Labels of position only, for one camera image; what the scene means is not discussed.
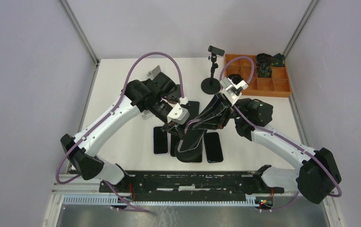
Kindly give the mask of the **purple case phone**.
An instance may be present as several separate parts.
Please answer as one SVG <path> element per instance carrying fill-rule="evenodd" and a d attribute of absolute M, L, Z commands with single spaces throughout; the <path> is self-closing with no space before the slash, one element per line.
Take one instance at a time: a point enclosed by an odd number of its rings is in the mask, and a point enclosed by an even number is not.
<path fill-rule="evenodd" d="M 168 134 L 161 130 L 161 127 L 153 128 L 153 153 L 164 155 L 169 153 Z"/>

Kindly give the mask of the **black tall round-base stand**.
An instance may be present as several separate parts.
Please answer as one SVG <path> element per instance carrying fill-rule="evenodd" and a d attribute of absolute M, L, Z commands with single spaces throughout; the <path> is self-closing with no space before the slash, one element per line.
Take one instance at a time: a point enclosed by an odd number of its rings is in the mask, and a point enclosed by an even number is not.
<path fill-rule="evenodd" d="M 219 80 L 215 79 L 214 77 L 215 71 L 218 68 L 217 57 L 223 57 L 225 51 L 212 45 L 208 47 L 208 51 L 211 53 L 211 55 L 208 57 L 208 59 L 211 61 L 210 77 L 204 79 L 201 82 L 201 89 L 208 95 L 214 95 L 220 90 Z"/>

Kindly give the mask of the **light blue case phone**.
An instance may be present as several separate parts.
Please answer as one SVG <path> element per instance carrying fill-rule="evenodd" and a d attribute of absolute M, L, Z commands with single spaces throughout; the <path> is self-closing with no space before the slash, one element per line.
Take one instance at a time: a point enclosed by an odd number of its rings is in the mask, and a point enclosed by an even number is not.
<path fill-rule="evenodd" d="M 189 101 L 188 102 L 188 112 L 189 118 L 188 121 L 195 119 L 199 115 L 200 102 L 198 101 Z"/>

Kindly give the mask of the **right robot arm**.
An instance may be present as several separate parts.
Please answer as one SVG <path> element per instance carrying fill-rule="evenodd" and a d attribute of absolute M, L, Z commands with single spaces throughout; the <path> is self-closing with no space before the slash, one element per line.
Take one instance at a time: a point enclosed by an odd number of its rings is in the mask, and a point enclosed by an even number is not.
<path fill-rule="evenodd" d="M 341 197 L 342 178 L 333 153 L 327 148 L 308 147 L 276 130 L 270 125 L 273 109 L 271 104 L 251 98 L 231 104 L 218 93 L 195 119 L 187 122 L 183 132 L 220 130 L 234 119 L 239 136 L 269 149 L 293 167 L 261 167 L 253 180 L 257 192 L 265 193 L 271 187 L 290 189 L 314 204 L 327 196 Z"/>

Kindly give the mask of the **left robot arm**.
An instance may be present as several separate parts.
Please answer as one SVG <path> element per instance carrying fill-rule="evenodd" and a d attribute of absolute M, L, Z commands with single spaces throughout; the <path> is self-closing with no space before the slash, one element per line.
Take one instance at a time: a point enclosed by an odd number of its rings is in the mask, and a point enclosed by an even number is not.
<path fill-rule="evenodd" d="M 125 171 L 118 164 L 99 158 L 98 152 L 123 125 L 143 112 L 153 114 L 170 130 L 185 124 L 189 117 L 188 100 L 182 97 L 180 89 L 162 72 L 153 79 L 129 82 L 120 97 L 91 125 L 74 136 L 61 137 L 65 158 L 83 180 L 105 180 L 116 192 L 126 191 L 129 181 Z"/>

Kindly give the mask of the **silver folding phone stand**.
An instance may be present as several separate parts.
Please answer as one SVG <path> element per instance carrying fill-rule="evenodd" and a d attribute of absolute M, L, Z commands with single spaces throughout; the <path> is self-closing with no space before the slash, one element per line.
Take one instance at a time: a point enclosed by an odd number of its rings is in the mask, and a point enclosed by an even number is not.
<path fill-rule="evenodd" d="M 157 65 L 154 69 L 149 71 L 146 76 L 149 79 L 154 79 L 160 72 L 162 72 L 161 67 L 159 65 Z"/>

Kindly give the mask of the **white small phone stand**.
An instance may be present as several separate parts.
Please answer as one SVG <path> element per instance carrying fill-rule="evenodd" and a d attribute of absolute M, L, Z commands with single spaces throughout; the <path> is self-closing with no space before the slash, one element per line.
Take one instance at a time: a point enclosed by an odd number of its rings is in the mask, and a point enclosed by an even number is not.
<path fill-rule="evenodd" d="M 143 111 L 140 115 L 143 120 L 147 120 L 150 117 L 154 116 L 150 111 Z"/>

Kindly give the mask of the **black lens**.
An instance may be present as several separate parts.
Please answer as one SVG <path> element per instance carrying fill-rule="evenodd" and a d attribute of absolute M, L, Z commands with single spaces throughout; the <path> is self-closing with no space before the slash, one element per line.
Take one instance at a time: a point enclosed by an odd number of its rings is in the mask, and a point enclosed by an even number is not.
<path fill-rule="evenodd" d="M 241 81 L 243 81 L 243 78 L 240 74 L 231 74 L 228 76 L 228 78 L 233 82 L 233 84 L 237 85 Z"/>

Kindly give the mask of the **black clamp stand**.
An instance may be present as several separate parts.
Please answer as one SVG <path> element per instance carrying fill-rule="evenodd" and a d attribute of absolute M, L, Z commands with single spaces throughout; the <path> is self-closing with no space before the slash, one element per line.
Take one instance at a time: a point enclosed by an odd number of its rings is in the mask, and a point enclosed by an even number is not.
<path fill-rule="evenodd" d="M 198 146 L 192 150 L 185 151 L 185 152 L 179 152 L 178 150 L 175 150 L 176 158 L 183 163 L 201 163 L 202 162 L 202 156 L 203 156 L 203 143 L 200 141 Z"/>

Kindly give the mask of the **black phone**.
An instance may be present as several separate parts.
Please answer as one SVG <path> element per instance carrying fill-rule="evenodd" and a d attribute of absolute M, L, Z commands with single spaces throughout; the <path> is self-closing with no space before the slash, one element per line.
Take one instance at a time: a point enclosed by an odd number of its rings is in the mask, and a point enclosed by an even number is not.
<path fill-rule="evenodd" d="M 179 141 L 180 141 L 180 138 L 178 136 L 171 135 L 171 138 L 170 138 L 170 155 L 171 155 L 171 157 L 176 157 L 175 150 L 179 144 Z"/>

